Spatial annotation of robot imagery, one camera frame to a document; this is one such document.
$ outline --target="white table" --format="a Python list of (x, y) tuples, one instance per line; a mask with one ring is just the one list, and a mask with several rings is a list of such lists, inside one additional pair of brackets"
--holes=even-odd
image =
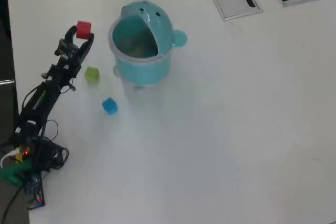
[(131, 1), (9, 0), (19, 103), (77, 20), (96, 35), (83, 70), (101, 74), (89, 87), (81, 71), (50, 115), (70, 157), (45, 178), (46, 207), (30, 223), (334, 221), (335, 0), (258, 0), (263, 13), (229, 22), (212, 0), (151, 0), (188, 43), (165, 82), (144, 92), (113, 75), (107, 43)]

